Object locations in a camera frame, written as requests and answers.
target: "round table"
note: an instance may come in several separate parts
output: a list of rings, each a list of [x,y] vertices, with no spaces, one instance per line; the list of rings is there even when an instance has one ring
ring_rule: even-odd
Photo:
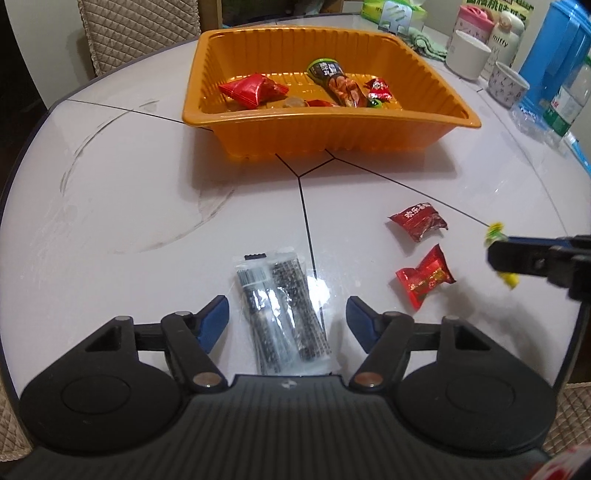
[[[376,29],[357,15],[275,23]],[[419,322],[460,316],[556,380],[579,305],[539,278],[508,290],[486,264],[483,237],[495,221],[510,235],[590,232],[591,181],[574,157],[523,136],[482,84],[430,61],[481,129],[456,128],[424,153],[230,160],[211,131],[181,121],[195,47],[177,45],[81,88],[50,109],[24,150],[0,226],[0,332],[18,395],[114,316],[157,322],[217,294],[229,298],[230,321],[212,358],[229,380],[256,373],[235,264],[289,247],[305,262],[335,371],[346,378],[365,357],[344,318],[357,295]],[[415,244],[388,217],[421,202],[449,230]],[[395,272],[437,243],[457,283],[414,312]],[[166,369],[160,353],[140,358]],[[433,358],[413,354],[409,369]]]

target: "white mug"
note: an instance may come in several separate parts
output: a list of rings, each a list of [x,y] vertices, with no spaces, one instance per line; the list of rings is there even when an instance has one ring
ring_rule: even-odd
[[[490,47],[483,42],[465,32],[456,30],[447,50],[445,63],[451,71],[460,77],[476,80],[490,54]]]

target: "patterned cup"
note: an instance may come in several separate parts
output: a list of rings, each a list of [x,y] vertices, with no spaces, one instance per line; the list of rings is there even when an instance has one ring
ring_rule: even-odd
[[[529,89],[530,84],[519,73],[500,61],[495,63],[488,80],[488,93],[502,106],[511,108]]]

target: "white ceramic cup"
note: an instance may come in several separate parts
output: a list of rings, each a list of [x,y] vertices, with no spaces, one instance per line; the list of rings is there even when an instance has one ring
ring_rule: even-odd
[[[529,89],[530,84],[519,73],[500,61],[495,63],[488,79],[488,93],[502,106],[511,108]]]
[[[445,63],[460,77],[476,80],[490,54],[491,49],[480,40],[456,30],[447,49]]]

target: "green cloth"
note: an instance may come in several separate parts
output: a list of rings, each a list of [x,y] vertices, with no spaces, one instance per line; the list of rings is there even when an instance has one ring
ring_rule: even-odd
[[[447,57],[447,48],[434,42],[428,35],[416,28],[410,27],[408,29],[408,37],[405,38],[405,41],[413,50],[428,59],[445,61]]]

